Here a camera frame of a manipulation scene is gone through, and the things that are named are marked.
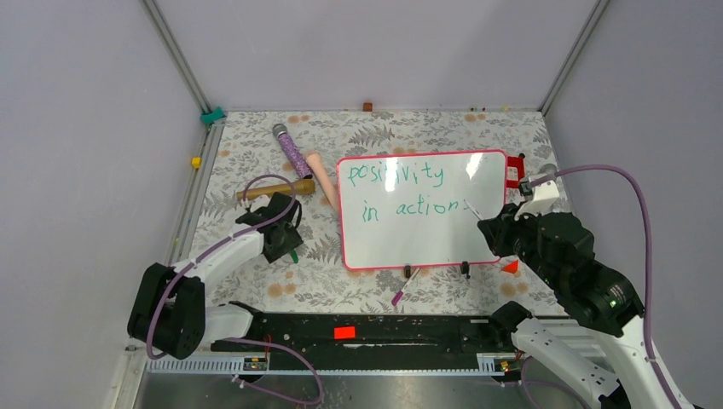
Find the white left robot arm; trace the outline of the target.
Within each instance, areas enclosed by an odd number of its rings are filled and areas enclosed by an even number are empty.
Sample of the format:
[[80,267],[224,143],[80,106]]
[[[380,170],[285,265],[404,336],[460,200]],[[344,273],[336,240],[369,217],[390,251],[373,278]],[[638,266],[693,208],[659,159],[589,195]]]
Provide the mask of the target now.
[[226,236],[195,257],[172,265],[154,263],[143,276],[130,312],[128,335],[146,344],[153,359],[188,358],[200,346],[232,338],[253,350],[264,339],[257,310],[242,302],[210,306],[210,291],[246,262],[263,256],[269,263],[294,252],[302,205],[293,196],[274,193],[252,202]]

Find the pink framed whiteboard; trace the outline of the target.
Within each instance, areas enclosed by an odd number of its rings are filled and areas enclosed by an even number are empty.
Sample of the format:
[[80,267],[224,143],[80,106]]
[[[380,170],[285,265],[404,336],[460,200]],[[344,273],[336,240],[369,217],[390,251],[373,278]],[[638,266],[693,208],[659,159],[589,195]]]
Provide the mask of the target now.
[[498,261],[466,209],[485,219],[506,203],[501,150],[347,157],[338,161],[344,265],[353,270]]

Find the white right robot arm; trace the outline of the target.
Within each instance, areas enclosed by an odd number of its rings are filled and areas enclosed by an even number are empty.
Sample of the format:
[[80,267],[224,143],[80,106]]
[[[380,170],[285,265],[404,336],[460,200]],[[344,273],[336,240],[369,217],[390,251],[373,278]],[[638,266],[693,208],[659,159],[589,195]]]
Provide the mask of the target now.
[[552,289],[611,369],[557,339],[518,302],[508,302],[490,316],[492,345],[525,352],[589,408],[691,408],[645,337],[645,307],[634,286],[596,260],[593,234],[571,213],[519,215],[518,209],[507,204],[497,217],[478,221],[477,228],[494,255],[516,256]]

